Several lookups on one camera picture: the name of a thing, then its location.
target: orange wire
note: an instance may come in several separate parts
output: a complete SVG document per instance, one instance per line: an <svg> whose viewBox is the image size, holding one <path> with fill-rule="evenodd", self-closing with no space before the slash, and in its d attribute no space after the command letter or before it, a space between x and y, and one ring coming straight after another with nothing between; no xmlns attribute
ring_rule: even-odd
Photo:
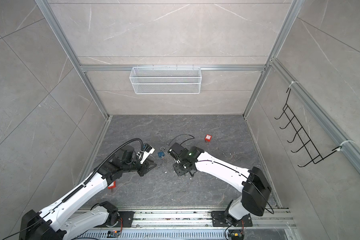
<svg viewBox="0 0 360 240"><path fill-rule="evenodd" d="M243 224L243 229L241 230L240 234L242 234L244 232L244 222L243 222L243 220L241 220L241 223Z"/></svg>
<svg viewBox="0 0 360 240"><path fill-rule="evenodd" d="M121 234L121 230L123 229L123 218L120 218L120 219L121 219L120 234Z"/></svg>

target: cable tie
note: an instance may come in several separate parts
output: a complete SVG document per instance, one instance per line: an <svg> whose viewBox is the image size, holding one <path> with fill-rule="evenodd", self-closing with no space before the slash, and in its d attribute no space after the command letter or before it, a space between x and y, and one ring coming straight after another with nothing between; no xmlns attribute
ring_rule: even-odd
<svg viewBox="0 0 360 240"><path fill-rule="evenodd" d="M354 143L355 141L352 141L352 140L345 140L345 141L343 141L343 142L340 144L340 146L339 146L338 148L336 148L335 150L336 150L336 151L340 151L340 150L341 150L341 148L343 147L343 144L344 144L344 143L346 143L346 142L353 142L353 143Z"/></svg>
<svg viewBox="0 0 360 240"><path fill-rule="evenodd" d="M291 84L288 86L288 88L290 88L291 85L294 84L294 83L298 83L298 82L292 81Z"/></svg>

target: red box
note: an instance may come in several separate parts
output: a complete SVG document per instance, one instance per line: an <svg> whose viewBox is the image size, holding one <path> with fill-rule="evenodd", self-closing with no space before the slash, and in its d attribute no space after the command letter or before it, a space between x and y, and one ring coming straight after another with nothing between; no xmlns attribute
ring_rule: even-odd
<svg viewBox="0 0 360 240"><path fill-rule="evenodd" d="M211 136L211 135L208 135L208 134L207 134L207 135L205 136L205 141L206 141L206 142L210 142L211 139L212 139L212 136Z"/></svg>

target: gray wall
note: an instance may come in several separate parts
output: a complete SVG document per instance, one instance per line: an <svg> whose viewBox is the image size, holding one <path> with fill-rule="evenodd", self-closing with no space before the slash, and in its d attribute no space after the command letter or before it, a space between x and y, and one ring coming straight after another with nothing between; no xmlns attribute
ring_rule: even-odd
<svg viewBox="0 0 360 240"><path fill-rule="evenodd" d="M50 0L82 64L265 64L289 0ZM110 114L241 114L259 72L203 72L200 94L136 95L89 72ZM141 108L149 103L149 108Z"/></svg>
<svg viewBox="0 0 360 240"><path fill-rule="evenodd" d="M36 3L0 1L0 239L73 187L103 122Z"/></svg>
<svg viewBox="0 0 360 240"><path fill-rule="evenodd" d="M360 0L308 0L278 56L360 147Z"/></svg>
<svg viewBox="0 0 360 240"><path fill-rule="evenodd" d="M200 94L135 94L129 74L88 72L110 114L242 114L260 72L204 71Z"/></svg>
<svg viewBox="0 0 360 240"><path fill-rule="evenodd" d="M278 59L360 147L360 1L306 1ZM282 205L304 239L360 239L360 175L341 152L297 166L310 158L304 149L291 152L302 144L287 142L295 132L291 125L280 129L285 116L275 119L287 89L271 70L248 117ZM288 104L319 152L329 154L336 145L293 93Z"/></svg>

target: vent grille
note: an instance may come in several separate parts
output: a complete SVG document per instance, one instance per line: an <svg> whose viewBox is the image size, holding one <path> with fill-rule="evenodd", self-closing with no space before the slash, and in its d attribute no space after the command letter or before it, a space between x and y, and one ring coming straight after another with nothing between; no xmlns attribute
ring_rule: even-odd
<svg viewBox="0 0 360 240"><path fill-rule="evenodd" d="M107 238L108 230L89 230L81 237ZM123 230L118 240L225 239L224 230Z"/></svg>

